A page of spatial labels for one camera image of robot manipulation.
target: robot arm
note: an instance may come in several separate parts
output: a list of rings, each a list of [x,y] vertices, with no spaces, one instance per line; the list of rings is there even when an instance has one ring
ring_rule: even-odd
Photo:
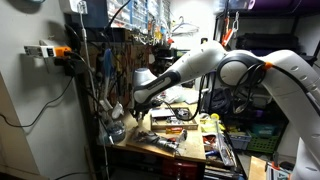
[[[300,135],[297,163],[291,179],[318,179],[320,177],[320,80],[318,74],[300,56],[282,50],[265,57],[256,57],[243,50],[226,52],[218,42],[208,42],[181,57],[160,77],[147,69],[138,69],[133,80],[134,108],[138,120],[150,108],[161,105],[153,99],[163,90],[200,77],[212,70],[218,71],[222,83],[234,86],[255,64],[265,68],[262,85]],[[241,80],[254,78],[252,73]]]

